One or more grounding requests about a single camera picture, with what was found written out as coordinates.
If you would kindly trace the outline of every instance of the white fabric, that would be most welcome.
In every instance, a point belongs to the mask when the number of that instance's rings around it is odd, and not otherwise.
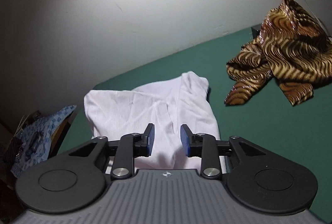
[[[185,156],[180,126],[187,124],[193,133],[208,133],[220,139],[217,121],[206,101],[208,88],[206,78],[188,72],[131,91],[91,90],[84,97],[85,114],[93,138],[107,136],[109,141],[133,132],[143,133],[148,123],[155,125],[152,154],[136,158],[135,168],[200,171],[201,159]],[[224,157],[220,162],[225,172]]]

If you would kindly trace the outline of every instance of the white wall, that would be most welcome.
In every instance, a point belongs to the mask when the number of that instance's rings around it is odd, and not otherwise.
[[[331,31],[330,1],[308,0]],[[279,2],[0,0],[0,118],[81,105],[97,83],[261,23]]]

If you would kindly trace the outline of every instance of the tiger print cloth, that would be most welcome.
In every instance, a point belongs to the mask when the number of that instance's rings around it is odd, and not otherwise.
[[[313,86],[332,79],[332,43],[294,0],[282,0],[265,17],[259,36],[227,62],[236,81],[225,105],[246,103],[272,78],[292,105],[313,96]]]

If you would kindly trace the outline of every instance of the green surface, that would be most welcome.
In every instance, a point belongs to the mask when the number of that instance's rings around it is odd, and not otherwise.
[[[225,64],[251,38],[250,29],[208,41],[114,77],[95,89],[131,90],[137,86],[178,77],[193,71],[206,77],[211,87],[210,105],[223,140],[239,135],[309,168],[318,179],[311,210],[332,220],[332,85],[314,91],[314,98],[292,107],[274,80],[243,106],[225,107],[223,101],[234,84]],[[92,136],[84,111],[71,126],[60,151]]]

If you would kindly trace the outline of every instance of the blue floral fabric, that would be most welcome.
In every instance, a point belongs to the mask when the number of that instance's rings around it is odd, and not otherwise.
[[[51,137],[57,127],[69,116],[76,108],[76,105],[66,106],[60,111],[53,115],[46,116],[36,120],[30,126],[27,126],[21,133],[17,134],[16,137],[21,139],[22,153],[16,159],[14,165],[11,168],[11,172],[15,177],[19,177],[30,166],[47,160],[49,156],[49,150],[51,147]],[[37,148],[35,153],[31,151],[30,141],[33,138],[33,134],[38,131],[41,136],[38,143],[35,144]]]

